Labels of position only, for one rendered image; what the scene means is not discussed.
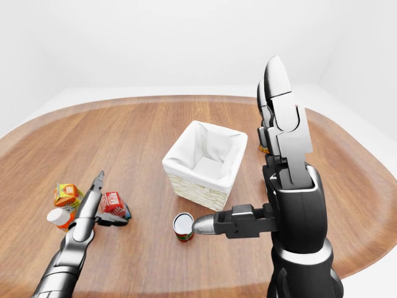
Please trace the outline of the wicker basket with white lining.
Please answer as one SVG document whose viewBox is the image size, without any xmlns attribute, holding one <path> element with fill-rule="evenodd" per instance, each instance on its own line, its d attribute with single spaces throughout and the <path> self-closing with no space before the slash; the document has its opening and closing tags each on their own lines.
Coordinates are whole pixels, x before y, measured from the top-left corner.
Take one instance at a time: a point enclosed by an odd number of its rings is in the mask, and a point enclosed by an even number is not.
<svg viewBox="0 0 397 298">
<path fill-rule="evenodd" d="M 223 210 L 247 141 L 244 132 L 192 121 L 162 160 L 174 192 L 211 210 Z"/>
</svg>

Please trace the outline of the orange bottle with white cap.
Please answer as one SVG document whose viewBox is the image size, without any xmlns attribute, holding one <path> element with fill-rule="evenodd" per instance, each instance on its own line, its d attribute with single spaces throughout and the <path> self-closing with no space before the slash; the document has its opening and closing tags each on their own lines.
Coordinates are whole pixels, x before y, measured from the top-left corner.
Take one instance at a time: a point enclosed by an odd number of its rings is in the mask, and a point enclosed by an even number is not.
<svg viewBox="0 0 397 298">
<path fill-rule="evenodd" d="M 55 208 L 47 215 L 47 220 L 64 232 L 69 230 L 68 227 L 73 222 L 74 218 L 74 214 L 70 214 L 61 208 Z"/>
</svg>

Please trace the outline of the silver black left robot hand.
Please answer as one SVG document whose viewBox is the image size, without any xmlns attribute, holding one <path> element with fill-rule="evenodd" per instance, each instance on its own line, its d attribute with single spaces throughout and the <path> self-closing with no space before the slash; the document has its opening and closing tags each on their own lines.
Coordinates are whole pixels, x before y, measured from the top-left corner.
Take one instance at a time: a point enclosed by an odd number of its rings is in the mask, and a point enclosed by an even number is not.
<svg viewBox="0 0 397 298">
<path fill-rule="evenodd" d="M 93 180 L 92 185 L 84 199 L 82 200 L 75 220 L 69 230 L 73 231 L 73 239 L 77 242 L 87 240 L 96 223 L 103 226 L 124 226 L 128 224 L 128 220 L 109 213 L 98 213 L 98 207 L 102 198 L 102 187 L 104 180 L 104 171 Z"/>
</svg>

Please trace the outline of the red milk carton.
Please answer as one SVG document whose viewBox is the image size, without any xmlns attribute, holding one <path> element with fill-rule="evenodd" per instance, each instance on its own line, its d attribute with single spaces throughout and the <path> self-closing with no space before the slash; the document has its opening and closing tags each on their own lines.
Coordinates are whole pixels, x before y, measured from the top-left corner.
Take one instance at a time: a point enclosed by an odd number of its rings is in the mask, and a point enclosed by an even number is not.
<svg viewBox="0 0 397 298">
<path fill-rule="evenodd" d="M 116 191 L 104 193 L 100 200 L 100 207 L 104 213 L 116 215 L 124 219 L 131 218 L 127 204 Z"/>
</svg>

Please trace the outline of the tin can with red label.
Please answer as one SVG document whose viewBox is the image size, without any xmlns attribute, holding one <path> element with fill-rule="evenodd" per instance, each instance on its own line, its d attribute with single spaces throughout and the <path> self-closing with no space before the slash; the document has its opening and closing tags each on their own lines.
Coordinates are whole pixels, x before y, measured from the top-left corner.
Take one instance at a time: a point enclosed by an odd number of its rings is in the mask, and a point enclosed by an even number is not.
<svg viewBox="0 0 397 298">
<path fill-rule="evenodd" d="M 193 222 L 194 218 L 187 212 L 176 215 L 173 221 L 173 229 L 180 241 L 187 242 L 193 237 Z"/>
</svg>

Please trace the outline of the orange juice carton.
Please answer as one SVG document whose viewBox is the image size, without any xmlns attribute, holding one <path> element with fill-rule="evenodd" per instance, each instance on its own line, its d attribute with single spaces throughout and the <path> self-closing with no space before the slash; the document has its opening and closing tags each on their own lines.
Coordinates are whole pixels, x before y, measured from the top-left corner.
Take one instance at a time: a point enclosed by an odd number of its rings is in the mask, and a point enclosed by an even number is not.
<svg viewBox="0 0 397 298">
<path fill-rule="evenodd" d="M 54 206 L 69 214 L 76 214 L 84 194 L 74 184 L 58 183 L 54 192 Z"/>
</svg>

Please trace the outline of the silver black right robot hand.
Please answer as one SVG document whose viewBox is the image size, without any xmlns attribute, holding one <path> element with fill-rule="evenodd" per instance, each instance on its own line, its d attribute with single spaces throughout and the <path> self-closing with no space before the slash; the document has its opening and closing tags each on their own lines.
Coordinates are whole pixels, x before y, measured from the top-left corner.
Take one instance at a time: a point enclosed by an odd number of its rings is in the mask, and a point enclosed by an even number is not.
<svg viewBox="0 0 397 298">
<path fill-rule="evenodd" d="M 327 234 L 324 194 L 318 172 L 309 165 L 312 152 L 306 112 L 296 106 L 285 67 L 278 56 L 267 63 L 257 87 L 262 117 L 258 136 L 267 150 L 263 175 L 268 202 L 255 209 L 235 205 L 197 219 L 195 233 L 227 238 L 258 237 L 274 232 L 283 248 L 293 253 L 316 253 Z"/>
</svg>

